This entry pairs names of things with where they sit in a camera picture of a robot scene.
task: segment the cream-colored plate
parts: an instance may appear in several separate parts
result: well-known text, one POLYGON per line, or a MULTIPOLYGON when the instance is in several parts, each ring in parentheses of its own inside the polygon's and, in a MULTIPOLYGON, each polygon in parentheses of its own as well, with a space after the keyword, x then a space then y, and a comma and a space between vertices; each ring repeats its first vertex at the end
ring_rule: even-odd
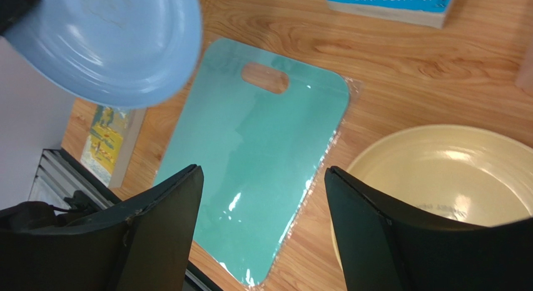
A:
POLYGON ((399 131, 368 147, 347 171, 461 222, 490 227, 533 215, 533 150, 487 130, 428 125, 399 131))

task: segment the blue book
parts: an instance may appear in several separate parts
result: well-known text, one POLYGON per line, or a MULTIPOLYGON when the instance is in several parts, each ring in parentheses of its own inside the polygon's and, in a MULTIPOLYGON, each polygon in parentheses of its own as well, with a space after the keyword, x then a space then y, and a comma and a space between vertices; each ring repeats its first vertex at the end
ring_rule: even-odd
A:
POLYGON ((454 0, 327 0, 331 9, 442 28, 454 0))

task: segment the wooden table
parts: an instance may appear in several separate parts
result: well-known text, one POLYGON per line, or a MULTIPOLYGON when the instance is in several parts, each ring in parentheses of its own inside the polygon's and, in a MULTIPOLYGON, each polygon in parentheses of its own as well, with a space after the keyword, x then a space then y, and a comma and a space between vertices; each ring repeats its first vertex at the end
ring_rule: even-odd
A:
MULTIPOLYGON (((205 31, 365 83, 261 290, 345 290, 330 239, 326 166, 346 167, 404 128, 487 128, 533 146, 533 97, 514 86, 533 38, 533 0, 457 0, 443 30, 330 11, 325 0, 201 0, 205 31)), ((123 188, 152 185, 188 88, 150 108, 123 188)), ((63 146, 79 158, 94 106, 78 100, 63 146)), ((242 287, 197 244, 190 259, 225 290, 242 287)))

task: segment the white wall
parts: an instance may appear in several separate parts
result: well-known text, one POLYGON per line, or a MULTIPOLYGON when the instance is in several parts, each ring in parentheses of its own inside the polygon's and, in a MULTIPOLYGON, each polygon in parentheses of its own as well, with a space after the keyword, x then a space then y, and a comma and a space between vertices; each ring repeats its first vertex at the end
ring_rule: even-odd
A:
POLYGON ((28 199, 41 152, 61 147, 73 103, 0 37, 0 210, 28 199))

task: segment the plastic wrap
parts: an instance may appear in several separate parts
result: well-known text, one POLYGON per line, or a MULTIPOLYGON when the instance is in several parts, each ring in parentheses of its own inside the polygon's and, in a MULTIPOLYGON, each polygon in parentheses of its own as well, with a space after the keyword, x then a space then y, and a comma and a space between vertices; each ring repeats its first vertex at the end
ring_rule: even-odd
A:
POLYGON ((195 241, 244 286, 260 286, 361 83, 214 36, 155 184, 205 174, 195 241))

